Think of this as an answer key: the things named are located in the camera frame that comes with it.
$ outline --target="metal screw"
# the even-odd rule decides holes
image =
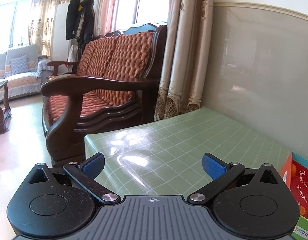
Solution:
[[[190,195],[190,199],[193,201],[203,201],[205,199],[205,196],[201,193],[194,193]]]
[[[118,199],[118,195],[114,193],[107,193],[102,196],[102,199],[107,202],[112,202]]]

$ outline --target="curtain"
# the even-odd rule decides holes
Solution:
[[[155,121],[200,108],[212,17],[213,0],[170,0]]]
[[[104,36],[111,30],[113,5],[111,0],[97,0],[94,36]]]
[[[53,18],[56,5],[70,0],[32,0],[30,11],[29,43],[38,44],[40,55],[50,55]]]

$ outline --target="coffee table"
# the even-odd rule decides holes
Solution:
[[[202,107],[159,122],[85,137],[86,158],[105,156],[95,181],[124,195],[187,195],[212,179],[202,168],[210,152],[247,168],[280,171],[289,150],[255,130]]]
[[[6,120],[11,117],[11,108],[8,100],[8,81],[0,81],[0,89],[4,87],[3,103],[5,108],[0,107],[0,134],[7,131]]]

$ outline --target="white sofa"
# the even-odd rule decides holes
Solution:
[[[28,72],[11,75],[11,59],[26,55],[28,60]],[[48,70],[44,77],[50,75],[53,69],[38,66],[38,46],[29,45],[16,49],[8,49],[0,54],[0,80],[8,80],[9,98],[16,98],[28,94],[39,93],[41,88],[41,75],[43,70]],[[0,90],[0,101],[3,100],[4,90]]]

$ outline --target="couch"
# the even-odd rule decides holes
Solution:
[[[27,71],[24,73],[13,74],[11,70],[11,60],[23,55],[27,58]],[[48,71],[48,73],[44,74],[46,77],[52,73],[53,67],[43,66],[38,70],[37,66],[38,45],[36,44],[8,49],[7,52],[0,54],[0,81],[8,80],[9,98],[16,98],[40,92],[41,85],[43,81],[45,81],[44,78],[41,78],[42,71]],[[3,100],[3,97],[4,89],[1,89],[0,101]]]
[[[167,28],[133,32],[89,42],[79,63],[48,64],[55,71],[61,64],[78,65],[75,74],[51,76],[41,87],[43,130],[53,167],[83,161],[87,134],[153,121]]]

